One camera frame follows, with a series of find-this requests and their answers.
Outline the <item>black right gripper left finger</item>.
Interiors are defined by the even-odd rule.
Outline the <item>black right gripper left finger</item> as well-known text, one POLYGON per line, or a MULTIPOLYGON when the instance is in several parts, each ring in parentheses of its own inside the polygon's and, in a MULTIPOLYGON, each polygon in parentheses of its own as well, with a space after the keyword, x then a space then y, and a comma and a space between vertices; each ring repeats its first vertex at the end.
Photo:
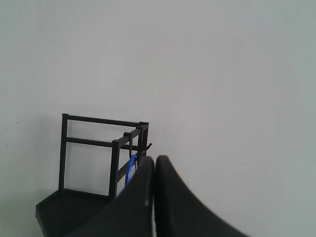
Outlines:
POLYGON ((151 237, 153 235, 153 182, 151 157, 141 159, 130 182, 101 212, 69 237, 151 237))

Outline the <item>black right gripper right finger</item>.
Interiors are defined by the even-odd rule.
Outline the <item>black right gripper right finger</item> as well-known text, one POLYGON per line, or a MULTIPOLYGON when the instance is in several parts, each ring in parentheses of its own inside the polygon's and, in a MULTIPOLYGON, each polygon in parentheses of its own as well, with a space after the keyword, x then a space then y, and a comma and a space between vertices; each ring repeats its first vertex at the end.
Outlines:
POLYGON ((245 237, 208 209, 187 187, 168 156, 156 160, 155 224, 158 237, 245 237))

